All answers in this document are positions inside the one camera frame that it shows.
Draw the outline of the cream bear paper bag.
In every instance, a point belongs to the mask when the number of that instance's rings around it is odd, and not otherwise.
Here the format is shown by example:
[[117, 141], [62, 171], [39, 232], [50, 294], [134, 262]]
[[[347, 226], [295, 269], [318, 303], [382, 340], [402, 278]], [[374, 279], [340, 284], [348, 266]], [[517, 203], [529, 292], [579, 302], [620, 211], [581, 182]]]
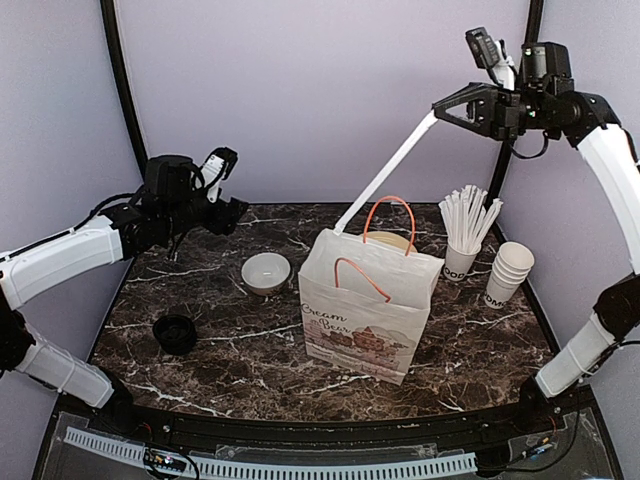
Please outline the cream bear paper bag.
[[298, 273], [309, 356], [399, 385], [431, 310], [444, 261], [348, 234], [359, 198], [324, 229]]

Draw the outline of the white straw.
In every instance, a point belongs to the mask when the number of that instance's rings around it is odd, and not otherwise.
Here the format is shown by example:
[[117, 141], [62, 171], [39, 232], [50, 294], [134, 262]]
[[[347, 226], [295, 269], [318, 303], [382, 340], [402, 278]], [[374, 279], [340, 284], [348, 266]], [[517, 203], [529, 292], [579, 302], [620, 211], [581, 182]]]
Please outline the white straw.
[[401, 144], [391, 158], [378, 171], [374, 178], [366, 185], [359, 196], [354, 200], [346, 212], [339, 218], [333, 228], [333, 233], [343, 233], [349, 222], [379, 189], [386, 179], [394, 172], [399, 164], [409, 155], [417, 143], [424, 137], [428, 130], [438, 121], [434, 110], [431, 110], [415, 127], [407, 139]]

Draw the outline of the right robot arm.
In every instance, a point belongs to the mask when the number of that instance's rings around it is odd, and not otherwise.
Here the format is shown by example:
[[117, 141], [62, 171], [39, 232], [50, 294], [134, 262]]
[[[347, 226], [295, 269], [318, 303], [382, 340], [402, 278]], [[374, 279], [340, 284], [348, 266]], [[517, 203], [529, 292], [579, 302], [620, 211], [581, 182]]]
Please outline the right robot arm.
[[510, 424], [534, 432], [549, 416], [549, 402], [622, 347], [639, 324], [639, 161], [633, 141], [609, 103], [574, 87], [565, 46], [525, 43], [515, 65], [503, 45], [482, 28], [466, 34], [478, 68], [490, 83], [472, 82], [433, 104], [435, 116], [496, 141], [529, 130], [565, 138], [592, 169], [622, 230], [633, 273], [605, 289], [589, 320], [567, 345], [520, 388]]

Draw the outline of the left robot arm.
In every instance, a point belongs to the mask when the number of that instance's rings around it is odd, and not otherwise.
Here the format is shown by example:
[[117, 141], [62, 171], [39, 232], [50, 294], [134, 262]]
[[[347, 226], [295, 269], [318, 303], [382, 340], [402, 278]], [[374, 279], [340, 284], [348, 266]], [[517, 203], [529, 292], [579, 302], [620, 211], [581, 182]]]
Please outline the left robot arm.
[[25, 374], [94, 409], [120, 436], [141, 427], [140, 412], [119, 395], [114, 377], [76, 358], [31, 329], [21, 308], [39, 294], [98, 267], [129, 260], [158, 246], [174, 256], [186, 235], [204, 228], [229, 235], [246, 202], [221, 199], [220, 185], [238, 161], [228, 147], [202, 165], [189, 157], [162, 155], [146, 165], [134, 193], [100, 202], [77, 225], [1, 256], [1, 369]]

